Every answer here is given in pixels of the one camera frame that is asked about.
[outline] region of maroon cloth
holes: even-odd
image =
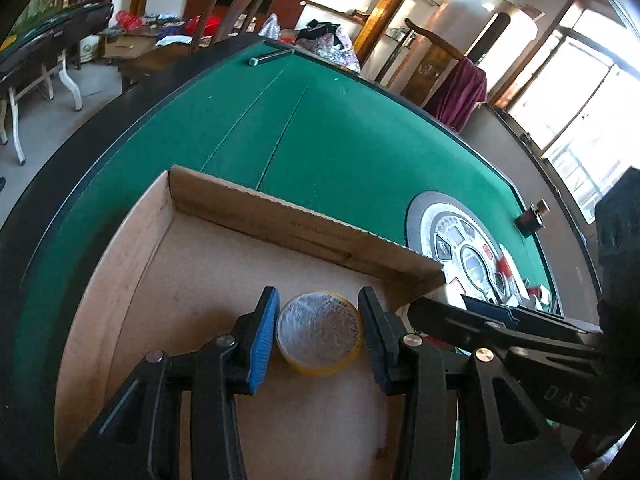
[[[469,58],[463,57],[424,105],[424,110],[460,132],[476,104],[485,101],[486,74]]]

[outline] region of open cardboard box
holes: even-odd
[[[357,305],[359,290],[373,286],[395,310],[443,285],[440,269],[343,222],[173,167],[124,219],[78,307],[56,391],[59,464],[147,351],[201,348],[252,312],[265,286],[278,289],[281,307],[314,290]],[[364,349],[346,370],[313,378],[274,345],[265,383],[236,403],[250,479],[390,477],[402,400],[380,392]],[[188,420],[182,430],[188,441]],[[186,444],[181,455],[188,479]]]

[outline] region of bolt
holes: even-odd
[[[422,338],[417,334],[407,334],[402,338],[402,342],[406,346],[417,347],[422,344]]]
[[[162,350],[152,350],[145,355],[145,361],[147,363],[159,363],[164,358],[164,352]]]
[[[494,360],[494,353],[488,348],[479,348],[476,350],[476,358],[483,363],[488,363]]]
[[[519,346],[512,346],[509,348],[509,352],[520,357],[527,357],[529,355],[529,351],[526,348],[521,348]]]
[[[233,334],[219,335],[216,339],[216,344],[222,348],[229,348],[236,344],[236,338]]]

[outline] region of table leg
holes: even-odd
[[[20,145],[20,135],[18,132],[18,101],[15,100],[15,88],[9,88],[9,103],[11,104],[11,115],[14,124],[14,146],[15,152],[18,154],[20,165],[24,166],[25,158],[22,146]]]
[[[44,65],[41,65],[42,69],[42,80],[44,81],[44,86],[47,88],[47,97],[49,101],[53,101],[53,83],[51,81],[51,74],[49,74],[49,70]]]
[[[9,141],[4,129],[4,119],[6,117],[6,99],[0,99],[0,144],[3,146]]]
[[[62,81],[62,84],[72,93],[76,111],[82,110],[82,97],[80,95],[80,89],[78,88],[76,82],[71,79],[69,77],[69,74],[66,72],[66,52],[64,50],[58,57],[58,61],[62,63],[62,68],[60,69],[60,81]]]

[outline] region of blue gripper pad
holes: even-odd
[[[266,286],[255,311],[239,317],[236,322],[233,333],[238,339],[238,346],[232,360],[242,378],[234,381],[235,393],[253,395],[264,382],[279,310],[278,291]]]

